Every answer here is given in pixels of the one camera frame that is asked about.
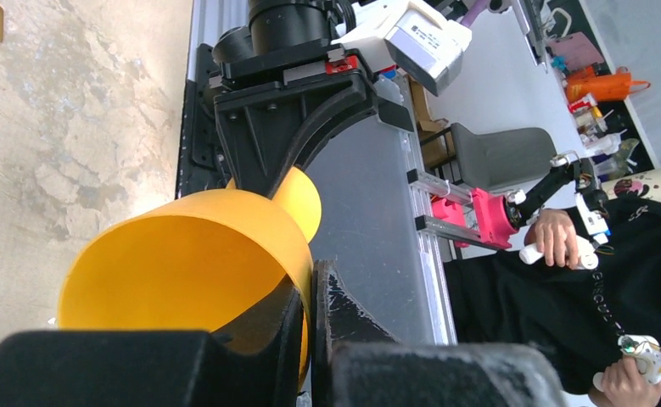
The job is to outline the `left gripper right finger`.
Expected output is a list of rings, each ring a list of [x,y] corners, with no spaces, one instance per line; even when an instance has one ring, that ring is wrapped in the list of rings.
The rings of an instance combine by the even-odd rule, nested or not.
[[[312,277],[315,406],[564,406],[537,350],[510,343],[399,343],[346,291],[332,260]]]

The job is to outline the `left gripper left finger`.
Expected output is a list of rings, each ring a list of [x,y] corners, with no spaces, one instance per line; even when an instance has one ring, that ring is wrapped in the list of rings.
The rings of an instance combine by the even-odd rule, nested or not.
[[[291,406],[302,326],[284,281],[213,333],[19,332],[0,342],[0,406]]]

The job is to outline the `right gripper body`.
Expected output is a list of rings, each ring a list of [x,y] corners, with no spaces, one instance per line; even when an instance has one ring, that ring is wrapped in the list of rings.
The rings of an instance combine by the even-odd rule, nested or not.
[[[229,33],[212,49],[210,98],[374,98],[373,73],[357,48],[328,39],[251,52],[248,34]]]

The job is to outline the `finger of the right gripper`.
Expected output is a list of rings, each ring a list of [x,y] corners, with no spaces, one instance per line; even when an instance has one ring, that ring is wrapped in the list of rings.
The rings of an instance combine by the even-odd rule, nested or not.
[[[360,70],[272,81],[215,96],[216,128],[236,188],[275,196],[293,167],[306,169],[340,132],[371,116],[410,130],[411,113],[378,95]]]

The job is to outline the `yellow wine glass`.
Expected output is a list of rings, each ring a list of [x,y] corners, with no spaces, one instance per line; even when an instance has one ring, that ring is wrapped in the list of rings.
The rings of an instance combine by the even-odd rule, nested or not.
[[[65,330],[212,332],[290,281],[311,309],[309,247],[322,217],[292,168],[272,198],[227,187],[189,194],[95,237],[64,279]]]

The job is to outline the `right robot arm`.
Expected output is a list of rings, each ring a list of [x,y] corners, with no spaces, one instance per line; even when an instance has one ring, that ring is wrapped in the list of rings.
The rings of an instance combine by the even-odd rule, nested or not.
[[[411,130],[410,112],[377,94],[369,53],[339,44],[341,21],[356,26],[347,1],[252,1],[248,24],[213,48],[204,100],[238,189],[272,198],[291,169],[373,115]]]

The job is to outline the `operator hand upper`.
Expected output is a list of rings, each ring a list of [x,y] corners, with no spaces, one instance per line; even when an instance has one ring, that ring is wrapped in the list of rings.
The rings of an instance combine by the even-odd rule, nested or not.
[[[542,209],[524,237],[524,244],[535,244],[547,266],[575,270],[579,266],[577,233],[569,213]]]

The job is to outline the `operator hand lower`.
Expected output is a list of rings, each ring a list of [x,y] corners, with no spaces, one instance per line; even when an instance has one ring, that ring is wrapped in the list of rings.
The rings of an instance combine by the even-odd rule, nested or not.
[[[598,406],[654,407],[661,399],[661,382],[649,383],[638,371],[636,360],[624,356],[602,375]]]

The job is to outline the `grey office chair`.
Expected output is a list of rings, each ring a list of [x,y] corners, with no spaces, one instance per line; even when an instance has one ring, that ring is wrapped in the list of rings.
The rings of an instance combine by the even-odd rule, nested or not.
[[[437,120],[419,121],[417,130],[427,170],[490,192],[540,179],[557,155],[550,134],[537,127],[480,134]]]

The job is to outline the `person in black clothes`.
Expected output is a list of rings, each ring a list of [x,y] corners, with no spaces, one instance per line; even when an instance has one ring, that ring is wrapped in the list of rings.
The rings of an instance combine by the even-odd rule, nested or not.
[[[560,210],[585,236],[577,209]],[[628,356],[620,336],[661,344],[661,203],[617,198],[605,210],[610,237],[596,269],[527,265],[510,251],[446,263],[458,341],[537,348],[567,393],[595,404],[603,372]]]

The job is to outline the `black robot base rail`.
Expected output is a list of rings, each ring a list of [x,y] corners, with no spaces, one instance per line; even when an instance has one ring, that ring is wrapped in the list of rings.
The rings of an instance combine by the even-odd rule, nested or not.
[[[189,59],[179,138],[175,197],[224,188],[231,180],[216,122],[205,101],[209,79],[220,73],[212,58],[212,47],[200,44]]]

